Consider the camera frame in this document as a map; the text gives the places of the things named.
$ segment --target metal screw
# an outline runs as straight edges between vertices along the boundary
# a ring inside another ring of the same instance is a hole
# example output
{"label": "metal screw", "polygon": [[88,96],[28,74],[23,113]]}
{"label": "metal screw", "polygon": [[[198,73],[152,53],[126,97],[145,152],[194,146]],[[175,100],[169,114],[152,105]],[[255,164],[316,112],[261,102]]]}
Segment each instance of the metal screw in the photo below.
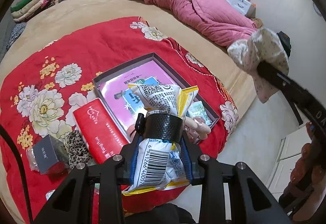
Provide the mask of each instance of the metal screw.
{"label": "metal screw", "polygon": [[203,161],[208,161],[209,160],[209,156],[207,154],[202,154],[200,156],[200,159],[203,160]]}
{"label": "metal screw", "polygon": [[78,164],[76,165],[76,168],[77,168],[78,170],[82,170],[82,169],[84,169],[84,168],[85,168],[85,163],[83,163],[83,162],[78,163]]}
{"label": "metal screw", "polygon": [[113,156],[113,160],[115,160],[115,161],[121,161],[122,160],[122,156],[120,154],[114,155]]}
{"label": "metal screw", "polygon": [[238,162],[237,167],[241,170],[244,170],[247,165],[244,162]]}

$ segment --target white tile floor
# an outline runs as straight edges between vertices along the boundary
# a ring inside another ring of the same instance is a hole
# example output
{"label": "white tile floor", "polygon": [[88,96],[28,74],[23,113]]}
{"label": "white tile floor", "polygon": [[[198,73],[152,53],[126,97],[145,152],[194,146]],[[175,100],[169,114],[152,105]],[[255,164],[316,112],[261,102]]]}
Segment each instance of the white tile floor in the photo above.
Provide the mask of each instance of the white tile floor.
{"label": "white tile floor", "polygon": [[[265,104],[256,98],[228,138],[217,160],[232,165],[243,161],[263,183],[266,183],[273,169],[281,139],[297,129],[299,124],[281,93],[273,95]],[[201,186],[188,186],[172,203],[188,210],[198,222],[201,191]],[[226,218],[230,219],[228,194],[226,212]]]}

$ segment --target electrical wire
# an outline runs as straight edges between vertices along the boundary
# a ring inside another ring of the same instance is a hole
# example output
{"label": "electrical wire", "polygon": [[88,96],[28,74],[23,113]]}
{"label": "electrical wire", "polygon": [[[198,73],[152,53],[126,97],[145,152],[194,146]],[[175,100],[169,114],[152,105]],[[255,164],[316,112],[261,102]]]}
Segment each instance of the electrical wire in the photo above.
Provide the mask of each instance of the electrical wire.
{"label": "electrical wire", "polygon": [[32,209],[31,209],[31,202],[29,200],[29,194],[28,194],[28,186],[27,186],[27,180],[26,180],[26,173],[24,169],[24,164],[22,163],[22,158],[20,157],[19,151],[14,143],[14,141],[11,139],[7,131],[3,128],[2,125],[0,125],[0,135],[2,138],[7,142],[8,146],[10,147],[12,153],[15,156],[15,159],[18,164],[19,173],[22,179],[22,188],[25,195],[25,201],[26,201],[26,207],[27,207],[27,214],[28,214],[28,220],[29,223],[33,222],[33,215],[32,215]]}

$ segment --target pink quilt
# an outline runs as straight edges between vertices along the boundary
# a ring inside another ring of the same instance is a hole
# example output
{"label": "pink quilt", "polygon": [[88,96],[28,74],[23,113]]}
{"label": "pink quilt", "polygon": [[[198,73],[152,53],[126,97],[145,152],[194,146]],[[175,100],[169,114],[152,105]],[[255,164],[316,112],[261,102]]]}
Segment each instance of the pink quilt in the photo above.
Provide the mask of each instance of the pink quilt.
{"label": "pink quilt", "polygon": [[228,47],[239,39],[249,39],[254,22],[238,13],[226,0],[144,0],[146,4],[170,9],[183,23],[199,31],[215,44]]}

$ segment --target leopard print fabric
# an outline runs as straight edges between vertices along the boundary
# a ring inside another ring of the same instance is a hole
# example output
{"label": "leopard print fabric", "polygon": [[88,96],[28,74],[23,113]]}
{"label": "leopard print fabric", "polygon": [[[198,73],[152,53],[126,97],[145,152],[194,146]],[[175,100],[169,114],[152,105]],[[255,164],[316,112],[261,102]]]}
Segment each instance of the leopard print fabric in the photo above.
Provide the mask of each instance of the leopard print fabric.
{"label": "leopard print fabric", "polygon": [[69,156],[69,167],[72,170],[78,163],[87,163],[92,159],[85,142],[78,130],[69,133],[65,137],[65,147]]}

